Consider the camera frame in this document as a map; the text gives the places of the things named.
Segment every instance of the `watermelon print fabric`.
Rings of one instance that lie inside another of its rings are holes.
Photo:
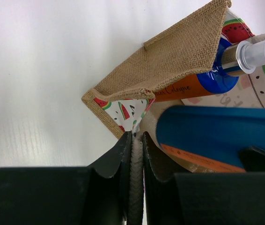
[[[105,102],[94,98],[94,101],[109,114],[123,132],[132,131],[135,135],[139,130],[142,118],[149,110],[154,99],[123,99]]]
[[[226,14],[222,37],[235,44],[252,37],[244,21],[231,11]],[[242,75],[236,86],[227,93],[183,99],[185,105],[265,108],[265,66],[250,75]]]

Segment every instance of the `burlap bag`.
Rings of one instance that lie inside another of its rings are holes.
[[[83,102],[119,138],[123,131],[93,99],[154,99],[154,92],[183,77],[211,70],[230,6],[230,0],[213,0],[145,42],[90,89]]]

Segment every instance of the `orange label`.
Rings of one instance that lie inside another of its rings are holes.
[[[200,96],[212,95],[200,84],[197,75],[188,75],[185,78],[169,85],[167,88],[155,93],[155,101],[163,102],[184,98],[193,98]]]
[[[161,144],[162,148],[166,150],[167,153],[176,156],[178,158],[182,158],[191,163],[195,163],[201,165],[205,168],[222,172],[222,173],[240,173],[246,172],[244,169],[240,167],[236,167],[234,165],[229,165],[227,163],[222,163],[204,156],[196,155],[187,151],[183,151],[165,144]]]

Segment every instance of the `jute tote bag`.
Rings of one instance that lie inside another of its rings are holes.
[[[190,74],[211,70],[230,0],[213,0],[144,43],[82,100],[120,138],[135,133],[155,92]]]

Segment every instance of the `white table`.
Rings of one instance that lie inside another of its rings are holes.
[[[110,149],[82,95],[208,1],[0,0],[0,166],[88,165]],[[265,33],[265,0],[231,9]]]

